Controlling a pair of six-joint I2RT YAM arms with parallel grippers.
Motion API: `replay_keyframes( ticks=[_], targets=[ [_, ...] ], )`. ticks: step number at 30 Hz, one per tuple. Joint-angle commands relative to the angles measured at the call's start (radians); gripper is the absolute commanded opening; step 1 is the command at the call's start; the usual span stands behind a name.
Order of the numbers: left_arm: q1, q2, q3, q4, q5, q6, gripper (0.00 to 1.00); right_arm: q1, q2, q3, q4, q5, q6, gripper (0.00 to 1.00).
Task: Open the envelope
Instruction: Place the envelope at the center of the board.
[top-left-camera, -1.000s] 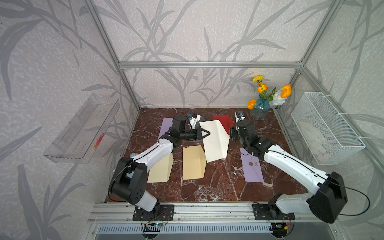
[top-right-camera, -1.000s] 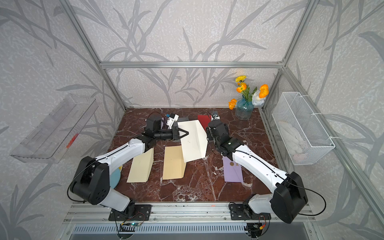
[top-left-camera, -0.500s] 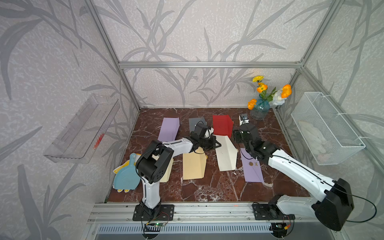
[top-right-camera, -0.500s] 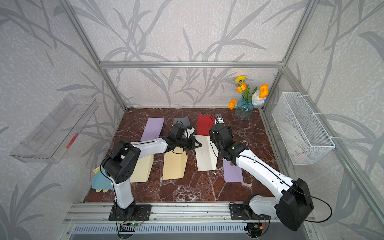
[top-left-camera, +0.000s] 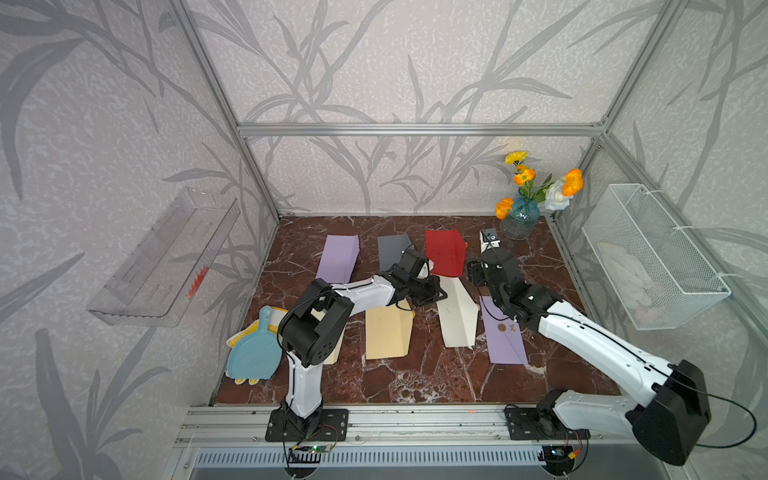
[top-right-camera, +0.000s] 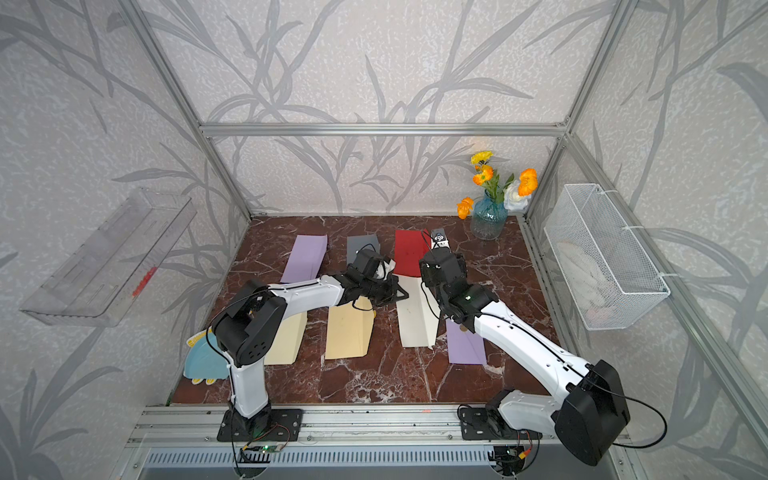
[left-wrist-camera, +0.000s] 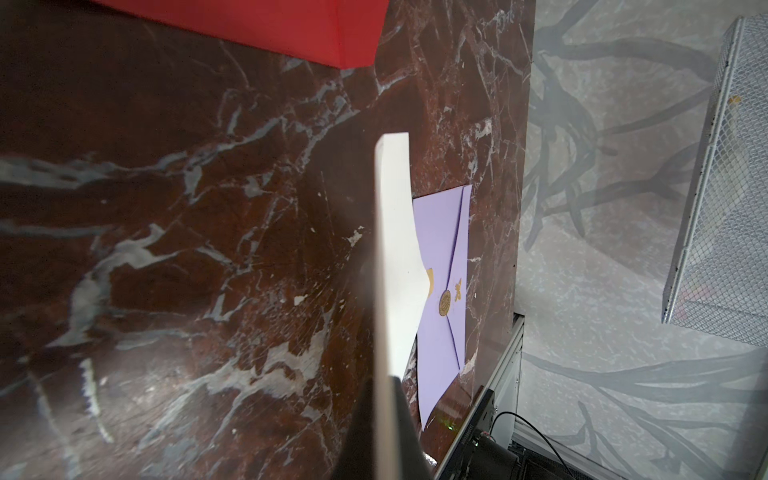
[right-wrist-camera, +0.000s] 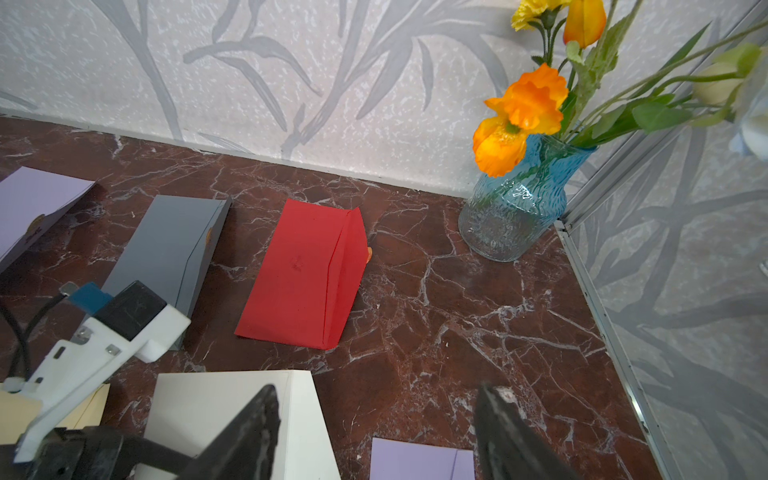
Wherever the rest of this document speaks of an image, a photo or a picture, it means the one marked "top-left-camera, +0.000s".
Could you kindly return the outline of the tan kraft envelope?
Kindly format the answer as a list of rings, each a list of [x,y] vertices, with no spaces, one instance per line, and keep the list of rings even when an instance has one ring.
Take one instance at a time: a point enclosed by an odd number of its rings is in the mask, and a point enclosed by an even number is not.
[[[405,357],[415,313],[407,300],[365,312],[367,360]]]

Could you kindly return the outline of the grey envelope with gold seal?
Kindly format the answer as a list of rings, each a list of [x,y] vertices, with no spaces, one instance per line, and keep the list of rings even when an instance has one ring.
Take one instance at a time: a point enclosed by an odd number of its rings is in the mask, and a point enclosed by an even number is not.
[[[387,271],[398,264],[403,252],[413,247],[410,237],[403,233],[378,238],[379,270]]]

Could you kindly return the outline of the cream white envelope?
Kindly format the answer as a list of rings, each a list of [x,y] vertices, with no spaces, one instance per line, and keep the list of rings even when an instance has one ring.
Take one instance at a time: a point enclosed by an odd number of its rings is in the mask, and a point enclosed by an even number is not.
[[[447,297],[437,302],[444,344],[448,348],[470,348],[475,345],[479,307],[460,278],[439,276],[440,287]]]

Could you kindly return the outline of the red envelope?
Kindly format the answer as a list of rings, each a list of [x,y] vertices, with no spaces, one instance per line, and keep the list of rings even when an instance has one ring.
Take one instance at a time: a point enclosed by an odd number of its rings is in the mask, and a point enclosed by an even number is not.
[[[433,274],[460,277],[464,271],[467,244],[456,229],[427,230],[426,255],[433,262]]]

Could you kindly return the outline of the lilac envelope with gold seal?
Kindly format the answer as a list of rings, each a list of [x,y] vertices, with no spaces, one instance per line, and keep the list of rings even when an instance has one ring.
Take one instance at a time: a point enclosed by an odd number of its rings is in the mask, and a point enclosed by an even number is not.
[[[328,235],[316,277],[329,284],[349,283],[359,252],[357,235]]]

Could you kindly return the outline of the pale yellow envelope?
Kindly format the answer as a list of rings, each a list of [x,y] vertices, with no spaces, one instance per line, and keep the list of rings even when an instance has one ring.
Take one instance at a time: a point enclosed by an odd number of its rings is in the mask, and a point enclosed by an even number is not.
[[[311,314],[312,314],[312,315],[313,315],[313,316],[314,316],[314,317],[315,317],[315,318],[316,318],[318,321],[322,321],[322,320],[323,320],[323,318],[324,318],[324,317],[325,317],[325,315],[326,315],[326,312],[325,312],[325,311],[319,311],[319,310],[313,309],[313,310],[311,311]],[[323,362],[323,364],[324,364],[324,365],[333,365],[333,364],[335,364],[335,363],[338,361],[338,357],[339,357],[339,353],[340,353],[341,345],[342,345],[342,342],[343,342],[343,338],[344,338],[344,332],[341,332],[341,335],[340,335],[340,337],[338,338],[338,340],[337,340],[337,342],[336,342],[336,345],[335,345],[334,349],[331,351],[330,355],[329,355],[329,356],[328,356],[328,357],[327,357],[327,358],[324,360],[324,362]]]

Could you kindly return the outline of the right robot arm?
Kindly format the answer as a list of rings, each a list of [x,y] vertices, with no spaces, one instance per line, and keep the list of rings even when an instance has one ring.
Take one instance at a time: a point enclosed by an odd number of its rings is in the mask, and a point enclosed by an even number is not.
[[[503,316],[565,346],[620,387],[618,396],[549,392],[534,416],[544,432],[589,430],[633,438],[666,464],[687,462],[712,418],[714,397],[700,368],[652,355],[547,287],[527,283],[516,256],[506,249],[486,248],[468,262],[467,273],[474,286],[488,289]]]

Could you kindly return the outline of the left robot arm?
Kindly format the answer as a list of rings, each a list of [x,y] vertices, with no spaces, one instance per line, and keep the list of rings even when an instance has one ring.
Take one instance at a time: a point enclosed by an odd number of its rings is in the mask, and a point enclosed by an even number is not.
[[[322,411],[322,365],[352,316],[403,300],[421,307],[446,298],[426,255],[414,249],[405,250],[398,263],[366,280],[347,284],[313,280],[278,327],[290,368],[284,400],[289,414],[308,421]]]

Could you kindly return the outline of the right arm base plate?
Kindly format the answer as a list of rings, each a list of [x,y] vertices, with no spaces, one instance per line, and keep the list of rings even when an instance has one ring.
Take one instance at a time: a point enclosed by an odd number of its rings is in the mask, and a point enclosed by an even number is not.
[[[504,408],[504,417],[511,440],[564,442],[591,437],[588,430],[567,428],[553,414],[542,413],[535,407],[508,404]]]

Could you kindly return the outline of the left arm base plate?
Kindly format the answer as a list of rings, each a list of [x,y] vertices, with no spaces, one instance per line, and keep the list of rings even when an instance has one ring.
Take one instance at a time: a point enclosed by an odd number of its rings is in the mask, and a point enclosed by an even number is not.
[[[348,409],[321,408],[308,418],[302,418],[289,408],[278,408],[270,414],[265,440],[279,443],[344,441],[349,426],[349,413]]]

